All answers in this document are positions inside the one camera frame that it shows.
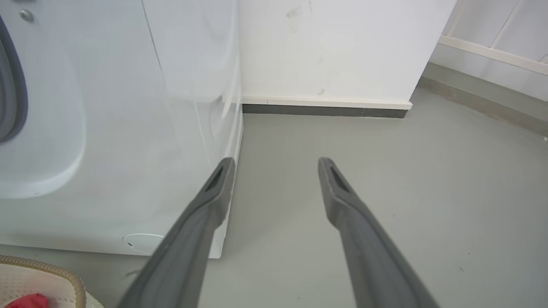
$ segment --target white washing machine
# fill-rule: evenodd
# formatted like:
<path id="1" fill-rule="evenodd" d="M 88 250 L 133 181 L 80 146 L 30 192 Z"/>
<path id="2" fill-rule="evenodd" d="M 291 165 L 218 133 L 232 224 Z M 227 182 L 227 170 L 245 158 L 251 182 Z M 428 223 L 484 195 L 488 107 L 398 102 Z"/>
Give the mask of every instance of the white washing machine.
<path id="1" fill-rule="evenodd" d="M 1 1 L 0 243 L 151 254 L 217 163 L 237 161 L 236 12 Z"/>

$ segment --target gray floor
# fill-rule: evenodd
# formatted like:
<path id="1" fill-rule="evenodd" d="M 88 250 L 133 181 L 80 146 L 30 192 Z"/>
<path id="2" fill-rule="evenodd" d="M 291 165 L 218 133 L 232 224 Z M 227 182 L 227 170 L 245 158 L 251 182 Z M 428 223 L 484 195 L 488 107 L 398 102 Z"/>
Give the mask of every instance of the gray floor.
<path id="1" fill-rule="evenodd" d="M 353 307 L 316 164 L 332 158 L 442 307 L 548 302 L 548 144 L 417 90 L 405 119 L 244 115 L 223 255 L 200 307 Z M 146 258 L 0 246 L 64 266 L 105 307 Z"/>

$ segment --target laundry basket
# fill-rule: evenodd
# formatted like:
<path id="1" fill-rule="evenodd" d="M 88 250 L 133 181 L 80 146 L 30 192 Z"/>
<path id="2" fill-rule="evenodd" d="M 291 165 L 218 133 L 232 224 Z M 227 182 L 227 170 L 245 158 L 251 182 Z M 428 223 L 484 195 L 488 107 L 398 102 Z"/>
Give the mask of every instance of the laundry basket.
<path id="1" fill-rule="evenodd" d="M 47 297 L 50 307 L 103 308 L 76 274 L 44 262 L 0 255 L 0 308 L 34 293 Z"/>

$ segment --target screw head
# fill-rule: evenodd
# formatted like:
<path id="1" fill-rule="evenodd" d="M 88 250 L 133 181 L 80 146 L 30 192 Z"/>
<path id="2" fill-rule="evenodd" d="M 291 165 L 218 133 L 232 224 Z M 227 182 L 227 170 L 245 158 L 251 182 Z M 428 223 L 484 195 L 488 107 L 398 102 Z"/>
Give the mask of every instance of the screw head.
<path id="1" fill-rule="evenodd" d="M 27 9 L 20 10 L 19 11 L 19 17 L 21 17 L 21 19 L 23 19 L 25 21 L 28 21 L 28 22 L 33 22 L 34 21 L 34 16 L 32 15 L 31 11 L 29 11 Z"/>

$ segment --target white wall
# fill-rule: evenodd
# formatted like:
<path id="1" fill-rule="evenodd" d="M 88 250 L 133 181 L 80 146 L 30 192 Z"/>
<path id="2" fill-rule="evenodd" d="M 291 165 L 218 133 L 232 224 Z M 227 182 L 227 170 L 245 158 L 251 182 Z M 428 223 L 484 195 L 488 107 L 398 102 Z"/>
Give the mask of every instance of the white wall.
<path id="1" fill-rule="evenodd" d="M 409 104 L 455 2 L 240 0 L 243 96 Z"/>
<path id="2" fill-rule="evenodd" d="M 453 37 L 490 46 L 517 0 L 468 0 Z M 548 54 L 548 1 L 522 0 L 518 13 L 496 48 L 542 61 Z M 453 16 L 448 21 L 447 33 Z M 548 100 L 548 76 L 438 44 L 430 61 L 535 98 Z"/>

